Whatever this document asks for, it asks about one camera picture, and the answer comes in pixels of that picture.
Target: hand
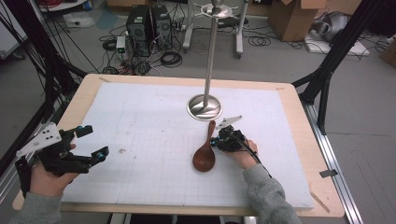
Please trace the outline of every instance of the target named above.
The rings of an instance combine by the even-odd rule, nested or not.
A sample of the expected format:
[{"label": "hand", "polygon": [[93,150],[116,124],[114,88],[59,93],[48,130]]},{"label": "hand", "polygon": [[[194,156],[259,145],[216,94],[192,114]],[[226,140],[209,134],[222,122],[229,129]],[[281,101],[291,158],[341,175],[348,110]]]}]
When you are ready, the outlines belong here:
[{"label": "hand", "polygon": [[72,173],[66,173],[62,176],[53,175],[51,172],[47,172],[39,161],[32,167],[30,192],[49,197],[59,197],[64,193],[66,186],[77,176],[78,174]]},{"label": "hand", "polygon": [[[258,152],[257,145],[251,141],[247,140],[245,143],[254,151]],[[249,169],[257,164],[257,162],[253,159],[246,148],[241,148],[242,151],[235,151],[235,152],[227,152],[227,155],[231,156],[235,162],[242,168],[242,169]]]}]

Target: round metal base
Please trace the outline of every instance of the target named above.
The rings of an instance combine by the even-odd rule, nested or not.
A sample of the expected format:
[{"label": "round metal base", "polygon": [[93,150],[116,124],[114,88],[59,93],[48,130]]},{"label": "round metal base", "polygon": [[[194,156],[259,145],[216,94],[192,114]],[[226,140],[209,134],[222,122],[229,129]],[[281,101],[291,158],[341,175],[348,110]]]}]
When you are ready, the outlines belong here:
[{"label": "round metal base", "polygon": [[196,95],[187,103],[187,111],[198,120],[212,120],[222,113],[221,102],[214,96],[207,96],[207,107],[204,107],[204,95]]},{"label": "round metal base", "polygon": [[212,4],[207,4],[201,7],[201,13],[209,17],[227,18],[233,15],[233,10],[224,5],[214,8]]}]

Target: wooden spoon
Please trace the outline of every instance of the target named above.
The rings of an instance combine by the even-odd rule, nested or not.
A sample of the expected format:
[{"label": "wooden spoon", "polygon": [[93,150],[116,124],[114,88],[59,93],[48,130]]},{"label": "wooden spoon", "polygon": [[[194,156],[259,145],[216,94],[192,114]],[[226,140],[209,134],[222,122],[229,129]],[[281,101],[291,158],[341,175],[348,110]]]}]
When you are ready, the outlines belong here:
[{"label": "wooden spoon", "polygon": [[194,157],[192,158],[192,164],[194,165],[195,169],[200,172],[210,171],[215,165],[215,153],[212,150],[212,146],[210,146],[210,138],[215,131],[215,127],[216,122],[211,120],[209,123],[209,129],[207,131],[206,142],[200,148],[198,148],[194,154]]}]

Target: gray sleeve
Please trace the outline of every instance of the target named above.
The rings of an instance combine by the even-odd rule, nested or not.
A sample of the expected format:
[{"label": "gray sleeve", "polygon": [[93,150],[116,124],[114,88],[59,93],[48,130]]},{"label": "gray sleeve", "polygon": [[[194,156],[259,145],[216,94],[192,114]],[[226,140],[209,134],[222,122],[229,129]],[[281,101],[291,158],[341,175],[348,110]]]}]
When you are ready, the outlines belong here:
[{"label": "gray sleeve", "polygon": [[9,221],[9,224],[43,224],[61,221],[60,197],[47,197],[27,192],[21,211]]},{"label": "gray sleeve", "polygon": [[302,223],[294,209],[285,201],[282,186],[271,178],[261,164],[244,171],[247,196],[252,207],[259,213],[259,223]]}]

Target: computer tower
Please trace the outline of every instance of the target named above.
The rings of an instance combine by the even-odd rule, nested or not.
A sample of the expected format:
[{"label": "computer tower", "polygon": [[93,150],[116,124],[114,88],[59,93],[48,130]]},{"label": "computer tower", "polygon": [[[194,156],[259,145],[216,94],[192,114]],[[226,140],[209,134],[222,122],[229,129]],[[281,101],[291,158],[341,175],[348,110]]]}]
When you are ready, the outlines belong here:
[{"label": "computer tower", "polygon": [[173,47],[172,23],[166,6],[153,6],[151,13],[158,49],[171,49]]},{"label": "computer tower", "polygon": [[149,6],[132,6],[126,22],[126,28],[134,53],[139,56],[149,56],[150,44],[154,37]]}]

